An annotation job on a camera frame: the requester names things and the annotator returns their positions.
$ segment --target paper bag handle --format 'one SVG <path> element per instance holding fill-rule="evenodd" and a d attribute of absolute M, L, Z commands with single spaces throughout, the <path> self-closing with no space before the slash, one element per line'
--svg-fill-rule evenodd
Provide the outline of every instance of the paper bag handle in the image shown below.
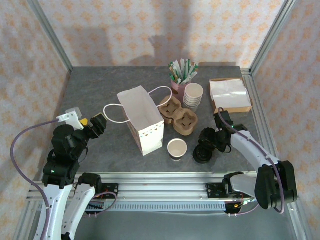
<path fill-rule="evenodd" d="M 167 104 L 167 103 L 170 101 L 170 99 L 172 98 L 172 90 L 171 90 L 171 88 L 168 87 L 168 86 L 159 86 L 159 87 L 153 89 L 152 91 L 148 92 L 148 94 L 150 95 L 150 94 L 153 93 L 155 90 L 158 90 L 158 89 L 161 89 L 161 88 L 169 89 L 170 92 L 171 92 L 171 94 L 170 94 L 169 99 L 168 99 L 165 103 L 162 103 L 162 104 L 156 106 L 157 108 L 160 107 L 160 106 L 162 106 L 162 105 Z M 122 107 L 122 104 L 111 103 L 111 104 L 108 104 L 108 105 L 104 106 L 104 108 L 103 108 L 103 114 L 104 114 L 105 118 L 108 119 L 110 122 L 113 122 L 113 123 L 115 123 L 115 124 L 125 124 L 125 123 L 131 121 L 130 119 L 127 120 L 127 121 L 113 121 L 113 120 L 111 120 L 111 119 L 107 116 L 107 114 L 106 114 L 106 108 L 109 107 L 109 106 L 120 106 L 120 107 Z"/>
<path fill-rule="evenodd" d="M 167 104 L 167 103 L 170 101 L 170 99 L 172 98 L 172 90 L 171 90 L 171 88 L 170 88 L 170 87 L 168 87 L 168 86 L 159 86 L 159 87 L 157 87 L 157 88 L 153 89 L 152 91 L 148 92 L 148 94 L 150 95 L 150 94 L 151 94 L 151 93 L 153 93 L 155 90 L 158 90 L 158 89 L 161 89 L 161 88 L 169 89 L 169 90 L 170 90 L 170 97 L 169 97 L 169 99 L 168 99 L 166 102 L 164 102 L 164 103 L 162 103 L 162 104 L 160 104 L 160 105 L 156 106 L 157 108 L 158 108 L 158 107 L 160 107 L 160 106 L 162 106 L 162 105 Z"/>

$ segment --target stack of paper cups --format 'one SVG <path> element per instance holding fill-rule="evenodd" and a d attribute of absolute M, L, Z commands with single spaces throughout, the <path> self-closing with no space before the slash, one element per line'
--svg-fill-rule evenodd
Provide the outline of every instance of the stack of paper cups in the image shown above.
<path fill-rule="evenodd" d="M 185 109 L 190 109 L 194 113 L 198 109 L 204 89 L 197 83 L 190 83 L 184 90 L 183 104 Z"/>

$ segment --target pink cup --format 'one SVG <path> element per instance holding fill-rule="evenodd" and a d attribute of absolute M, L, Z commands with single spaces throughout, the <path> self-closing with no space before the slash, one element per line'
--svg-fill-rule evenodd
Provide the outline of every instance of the pink cup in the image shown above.
<path fill-rule="evenodd" d="M 172 90 L 172 96 L 174 96 L 176 99 L 180 101 L 180 103 L 184 102 L 184 95 L 185 95 L 185 88 L 188 86 L 191 82 L 180 85 L 176 84 L 174 81 L 171 80 L 171 90 Z"/>

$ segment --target paper bag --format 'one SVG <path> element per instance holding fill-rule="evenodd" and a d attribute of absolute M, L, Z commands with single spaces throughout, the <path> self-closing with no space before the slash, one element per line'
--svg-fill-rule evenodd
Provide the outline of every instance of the paper bag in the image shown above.
<path fill-rule="evenodd" d="M 171 89 L 166 86 L 158 87 L 153 91 L 159 88 L 168 88 L 171 91 Z M 121 104 L 109 104 L 103 109 L 104 115 L 109 121 L 128 124 L 143 156 L 163 146 L 164 119 L 159 113 L 158 107 L 166 104 L 171 99 L 170 97 L 167 102 L 157 106 L 149 95 L 153 91 L 148 93 L 142 86 L 138 86 L 136 88 L 120 92 L 117 94 L 117 97 Z M 111 105 L 122 106 L 124 116 L 127 120 L 117 122 L 109 119 L 105 113 L 105 109 Z"/>

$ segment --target patterned wallpaper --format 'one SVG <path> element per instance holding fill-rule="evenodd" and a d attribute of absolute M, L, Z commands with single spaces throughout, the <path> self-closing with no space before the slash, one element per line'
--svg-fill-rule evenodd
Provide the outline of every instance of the patterned wallpaper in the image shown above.
<path fill-rule="evenodd" d="M 0 235 L 15 234 L 30 184 L 10 161 L 14 137 L 27 127 L 52 120 L 67 83 L 67 69 L 26 0 L 0 4 Z M 15 147 L 23 172 L 41 170 L 53 126 L 26 133 Z"/>
<path fill-rule="evenodd" d="M 254 80 L 282 160 L 294 164 L 314 239 L 320 236 L 320 1 L 298 0 Z"/>
<path fill-rule="evenodd" d="M 284 0 L 39 2 L 75 67 L 190 58 L 249 68 Z"/>

